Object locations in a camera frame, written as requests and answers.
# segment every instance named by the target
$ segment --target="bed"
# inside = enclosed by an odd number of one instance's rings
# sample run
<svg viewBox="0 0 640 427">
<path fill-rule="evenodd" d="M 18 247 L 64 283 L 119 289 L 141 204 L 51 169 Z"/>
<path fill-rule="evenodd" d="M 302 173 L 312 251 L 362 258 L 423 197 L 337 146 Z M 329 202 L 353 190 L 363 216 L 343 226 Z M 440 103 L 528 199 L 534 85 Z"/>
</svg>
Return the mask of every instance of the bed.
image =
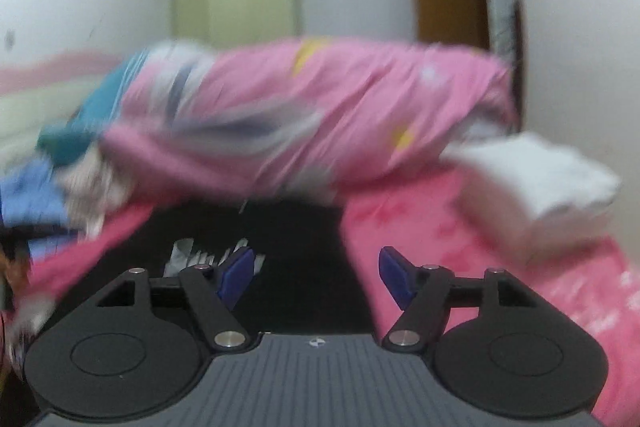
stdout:
<svg viewBox="0 0 640 427">
<path fill-rule="evenodd" d="M 640 273 L 619 245 L 603 240 L 589 251 L 524 268 L 495 253 L 454 203 L 462 183 L 455 169 L 415 182 L 381 183 L 352 194 L 342 219 L 348 257 L 384 335 L 400 315 L 378 274 L 377 252 L 401 251 L 416 266 L 435 264 L 459 277 L 505 267 L 596 338 L 609 358 L 609 378 L 594 414 L 609 427 L 640 425 Z M 452 312 L 448 327 L 476 316 Z"/>
<path fill-rule="evenodd" d="M 83 52 L 55 57 L 33 68 L 0 71 L 0 85 L 6 86 L 0 93 L 0 105 L 8 108 L 0 112 L 6 125 L 0 136 L 0 164 L 28 157 L 39 129 L 70 116 L 98 80 L 120 63 L 120 57 Z M 48 107 L 52 98 L 63 101 L 55 110 Z M 34 105 L 42 110 L 29 110 Z M 398 139 L 402 145 L 406 136 Z M 136 144 L 128 143 L 129 151 L 135 153 Z M 511 266 L 455 210 L 452 202 L 460 183 L 459 172 L 437 169 L 416 181 L 388 178 L 347 192 L 342 238 L 369 300 L 377 334 L 383 335 L 399 316 L 378 274 L 380 248 L 391 245 L 414 264 L 444 265 L 461 277 L 480 277 L 490 266 L 507 267 L 604 346 L 610 360 L 609 380 L 595 413 L 609 427 L 637 427 L 640 398 L 634 390 L 640 385 L 640 275 L 612 239 L 556 263 L 527 270 Z M 62 298 L 84 274 L 100 268 L 107 251 L 143 227 L 156 206 L 128 206 L 113 216 L 94 241 L 34 264 L 27 295 L 47 291 Z M 472 316 L 473 311 L 457 312 L 449 326 Z"/>
</svg>

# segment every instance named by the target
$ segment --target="blue cloth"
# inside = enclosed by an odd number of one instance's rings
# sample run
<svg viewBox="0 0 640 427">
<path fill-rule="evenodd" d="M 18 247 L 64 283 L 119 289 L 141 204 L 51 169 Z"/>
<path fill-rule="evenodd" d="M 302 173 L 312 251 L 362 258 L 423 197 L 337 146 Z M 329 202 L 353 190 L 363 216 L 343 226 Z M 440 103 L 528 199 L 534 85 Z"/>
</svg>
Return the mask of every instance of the blue cloth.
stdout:
<svg viewBox="0 0 640 427">
<path fill-rule="evenodd" d="M 31 239 L 28 241 L 29 253 L 34 261 L 44 259 L 47 255 L 58 253 L 58 249 L 67 247 L 78 239 L 76 234 L 53 235 L 45 239 Z"/>
<path fill-rule="evenodd" d="M 44 158 L 33 160 L 0 178 L 0 211 L 6 227 L 66 225 L 64 195 L 52 179 L 52 164 Z M 33 239 L 29 241 L 31 258 L 41 259 L 74 240 L 72 234 Z"/>
<path fill-rule="evenodd" d="M 120 100 L 147 57 L 147 50 L 137 53 L 108 74 L 73 120 L 46 126 L 38 137 L 38 149 L 47 153 L 55 166 L 70 165 L 80 159 L 102 130 L 120 114 Z"/>
</svg>

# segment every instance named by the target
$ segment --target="circular pad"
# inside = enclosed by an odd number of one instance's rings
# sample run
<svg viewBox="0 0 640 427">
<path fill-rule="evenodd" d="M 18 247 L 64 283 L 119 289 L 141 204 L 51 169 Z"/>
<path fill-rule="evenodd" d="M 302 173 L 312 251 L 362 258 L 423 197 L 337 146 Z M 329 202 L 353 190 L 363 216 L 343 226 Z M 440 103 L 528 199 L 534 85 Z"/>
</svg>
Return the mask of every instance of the circular pad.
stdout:
<svg viewBox="0 0 640 427">
<path fill-rule="evenodd" d="M 89 310 L 69 314 L 27 354 L 28 382 L 55 410 L 124 421 L 164 409 L 194 383 L 200 354 L 187 331 L 133 307 Z"/>
<path fill-rule="evenodd" d="M 76 345 L 71 360 L 78 369 L 96 377 L 124 375 L 145 360 L 145 344 L 120 333 L 94 335 Z"/>
<path fill-rule="evenodd" d="M 524 308 L 453 328 L 436 344 L 433 367 L 460 399 L 525 420 L 589 410 L 607 378 L 604 352 L 585 331 Z"/>
</svg>

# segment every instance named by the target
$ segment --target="yellow pattern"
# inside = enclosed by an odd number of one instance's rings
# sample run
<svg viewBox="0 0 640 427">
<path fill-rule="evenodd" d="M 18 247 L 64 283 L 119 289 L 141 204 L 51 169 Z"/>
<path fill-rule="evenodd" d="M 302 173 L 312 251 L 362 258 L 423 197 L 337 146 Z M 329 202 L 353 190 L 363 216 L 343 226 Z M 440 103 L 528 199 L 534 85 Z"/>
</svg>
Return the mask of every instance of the yellow pattern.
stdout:
<svg viewBox="0 0 640 427">
<path fill-rule="evenodd" d="M 402 128 L 398 129 L 394 133 L 393 142 L 396 147 L 396 151 L 404 151 L 409 149 L 415 141 L 415 134 L 410 129 Z"/>
<path fill-rule="evenodd" d="M 293 74 L 300 73 L 306 62 L 317 51 L 326 48 L 330 43 L 331 41 L 329 39 L 309 39 L 304 41 L 296 54 L 296 59 L 293 63 Z"/>
</svg>

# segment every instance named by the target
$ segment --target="metal screw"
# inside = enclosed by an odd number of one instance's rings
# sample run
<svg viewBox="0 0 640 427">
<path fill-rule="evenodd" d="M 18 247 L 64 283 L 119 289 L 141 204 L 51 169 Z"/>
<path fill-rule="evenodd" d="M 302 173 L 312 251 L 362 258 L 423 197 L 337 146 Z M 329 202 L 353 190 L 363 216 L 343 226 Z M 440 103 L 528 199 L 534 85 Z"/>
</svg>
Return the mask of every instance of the metal screw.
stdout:
<svg viewBox="0 0 640 427">
<path fill-rule="evenodd" d="M 239 347 L 244 344 L 246 337 L 240 331 L 223 331 L 218 333 L 213 341 L 221 347 Z"/>
<path fill-rule="evenodd" d="M 411 330 L 399 330 L 389 334 L 389 342 L 395 346 L 411 347 L 420 342 L 420 335 Z"/>
</svg>

